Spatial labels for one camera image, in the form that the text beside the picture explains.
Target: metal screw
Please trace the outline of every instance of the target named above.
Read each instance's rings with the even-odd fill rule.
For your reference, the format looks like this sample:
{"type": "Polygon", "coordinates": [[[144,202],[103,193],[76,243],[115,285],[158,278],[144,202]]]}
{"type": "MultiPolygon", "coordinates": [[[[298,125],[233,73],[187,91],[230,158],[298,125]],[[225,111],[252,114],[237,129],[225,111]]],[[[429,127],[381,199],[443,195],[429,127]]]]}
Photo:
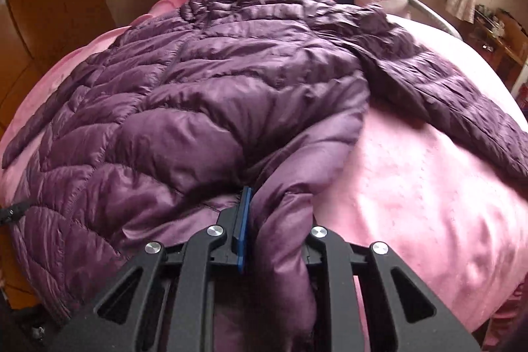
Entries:
{"type": "Polygon", "coordinates": [[[147,245],[145,246],[145,252],[147,254],[157,254],[161,250],[162,250],[161,244],[157,243],[156,241],[147,243],[147,245]]]}
{"type": "Polygon", "coordinates": [[[221,225],[212,225],[207,229],[207,234],[210,236],[221,236],[224,233],[224,229],[221,225]]]}
{"type": "Polygon", "coordinates": [[[385,255],[389,252],[389,246],[382,241],[377,241],[373,244],[372,251],[376,252],[376,254],[385,255]]]}
{"type": "Polygon", "coordinates": [[[318,239],[322,239],[328,234],[328,230],[325,227],[316,225],[314,228],[312,228],[311,234],[318,239]]]}
{"type": "Polygon", "coordinates": [[[44,333],[46,330],[44,327],[33,327],[31,328],[31,337],[35,340],[42,340],[44,338],[44,333]]]}

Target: purple puffer jacket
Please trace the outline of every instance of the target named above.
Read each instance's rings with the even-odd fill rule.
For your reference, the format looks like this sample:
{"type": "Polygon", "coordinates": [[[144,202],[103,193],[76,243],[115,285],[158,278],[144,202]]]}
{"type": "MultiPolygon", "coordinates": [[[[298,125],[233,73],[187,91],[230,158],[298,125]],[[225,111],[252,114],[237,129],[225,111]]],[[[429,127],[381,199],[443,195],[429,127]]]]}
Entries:
{"type": "Polygon", "coordinates": [[[253,287],[291,350],[315,319],[312,197],[370,92],[526,181],[516,123],[381,9],[189,0],[81,63],[7,148],[4,168],[51,121],[16,193],[34,203],[12,227],[25,274],[65,321],[145,243],[187,240],[249,184],[253,287]]]}

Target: pink bed sheet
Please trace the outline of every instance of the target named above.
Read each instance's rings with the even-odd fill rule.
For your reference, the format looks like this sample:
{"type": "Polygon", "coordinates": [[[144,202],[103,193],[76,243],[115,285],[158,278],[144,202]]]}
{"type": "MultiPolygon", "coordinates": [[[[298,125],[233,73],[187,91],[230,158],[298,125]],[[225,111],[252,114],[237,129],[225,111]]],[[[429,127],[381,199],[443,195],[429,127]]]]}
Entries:
{"type": "MultiPolygon", "coordinates": [[[[162,0],[132,25],[184,1],[162,0]]],[[[390,19],[452,61],[528,131],[502,82],[472,48],[424,24],[390,19]]],[[[0,141],[0,154],[80,61],[106,49],[126,29],[101,35],[50,69],[19,107],[0,141]]],[[[0,204],[12,202],[41,137],[0,171],[0,204]]],[[[386,241],[468,330],[478,328],[505,302],[528,269],[526,191],[432,126],[378,101],[371,103],[340,178],[314,199],[314,209],[320,224],[348,241],[386,241]]]]}

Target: desk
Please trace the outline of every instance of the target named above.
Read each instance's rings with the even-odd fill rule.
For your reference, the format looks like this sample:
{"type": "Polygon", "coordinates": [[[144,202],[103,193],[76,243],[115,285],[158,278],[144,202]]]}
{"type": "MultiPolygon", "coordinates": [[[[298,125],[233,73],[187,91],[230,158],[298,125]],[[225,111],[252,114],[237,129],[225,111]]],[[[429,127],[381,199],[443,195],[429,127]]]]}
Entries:
{"type": "Polygon", "coordinates": [[[506,42],[504,42],[501,37],[495,36],[493,32],[489,30],[479,18],[475,18],[475,23],[477,23],[477,26],[479,26],[479,28],[485,32],[486,36],[491,39],[495,45],[495,51],[493,52],[493,57],[489,64],[495,72],[497,72],[497,68],[501,64],[505,54],[508,55],[509,58],[511,58],[511,60],[517,63],[520,67],[524,65],[524,62],[512,51],[506,42]]]}
{"type": "Polygon", "coordinates": [[[493,32],[488,29],[484,20],[484,18],[481,18],[480,15],[476,13],[475,22],[473,24],[466,21],[463,22],[460,33],[464,38],[464,42],[471,45],[477,52],[479,52],[495,73],[498,74],[506,88],[511,91],[521,73],[524,62],[516,53],[514,53],[502,38],[495,36],[493,32]],[[493,47],[493,52],[483,50],[483,45],[493,47]],[[508,68],[507,65],[500,67],[506,59],[508,59],[510,67],[508,68]]]}

